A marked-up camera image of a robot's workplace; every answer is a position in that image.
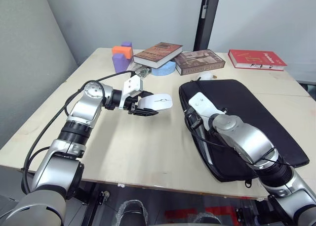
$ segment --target table surface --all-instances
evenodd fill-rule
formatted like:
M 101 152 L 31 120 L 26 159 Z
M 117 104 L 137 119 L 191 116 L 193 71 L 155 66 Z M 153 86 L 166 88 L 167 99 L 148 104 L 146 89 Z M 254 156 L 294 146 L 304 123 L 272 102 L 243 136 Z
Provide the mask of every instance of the table surface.
M 243 83 L 293 136 L 310 159 L 308 165 L 297 171 L 316 191 L 316 102 L 286 71 L 235 69 L 227 54 L 219 55 L 226 61 L 225 67 L 212 73 L 217 79 L 236 79 Z M 97 49 L 0 150 L 0 165 L 20 169 L 33 141 L 66 98 L 85 81 L 114 73 L 111 57 L 111 49 Z M 179 86 L 196 79 L 196 76 L 180 76 L 175 71 L 168 76 L 149 75 L 144 79 L 144 90 L 168 93 L 173 98 L 173 107 L 158 115 L 139 117 L 128 115 L 123 110 L 103 110 L 82 158 L 85 165 L 82 179 L 223 196 L 266 198 L 267 192 L 257 179 L 248 189 L 243 181 L 217 181 L 205 167 L 184 124 L 178 97 Z M 129 74 L 124 74 L 104 83 L 122 89 L 123 82 L 128 78 Z M 61 114 L 36 149 L 49 146 L 57 138 L 65 120 L 65 114 Z M 33 161 L 32 171 L 37 169 L 43 156 L 41 153 Z

